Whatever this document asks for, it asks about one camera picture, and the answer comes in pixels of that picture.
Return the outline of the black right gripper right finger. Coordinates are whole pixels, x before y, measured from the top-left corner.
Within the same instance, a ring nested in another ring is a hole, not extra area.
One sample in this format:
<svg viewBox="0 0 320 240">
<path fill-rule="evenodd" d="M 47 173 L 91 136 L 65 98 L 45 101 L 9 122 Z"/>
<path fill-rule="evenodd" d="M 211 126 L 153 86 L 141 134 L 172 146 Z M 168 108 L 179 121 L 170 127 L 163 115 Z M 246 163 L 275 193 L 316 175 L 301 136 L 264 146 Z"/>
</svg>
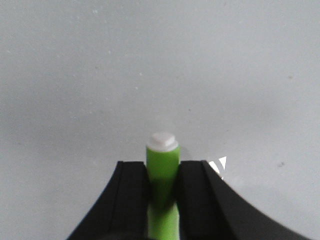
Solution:
<svg viewBox="0 0 320 240">
<path fill-rule="evenodd" d="M 309 219 L 279 191 L 257 186 L 245 197 L 230 186 L 206 160 L 182 161 L 175 182 L 182 240 L 318 240 L 290 226 Z"/>
</svg>

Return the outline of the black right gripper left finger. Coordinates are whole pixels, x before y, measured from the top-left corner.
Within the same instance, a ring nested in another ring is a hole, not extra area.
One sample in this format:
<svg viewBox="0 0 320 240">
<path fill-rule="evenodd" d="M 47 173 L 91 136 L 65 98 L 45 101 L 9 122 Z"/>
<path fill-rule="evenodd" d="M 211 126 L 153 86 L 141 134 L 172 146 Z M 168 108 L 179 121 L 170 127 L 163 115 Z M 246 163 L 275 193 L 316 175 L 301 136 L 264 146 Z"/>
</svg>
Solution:
<svg viewBox="0 0 320 240">
<path fill-rule="evenodd" d="M 142 161 L 119 161 L 69 240 L 146 240 L 151 188 Z"/>
</svg>

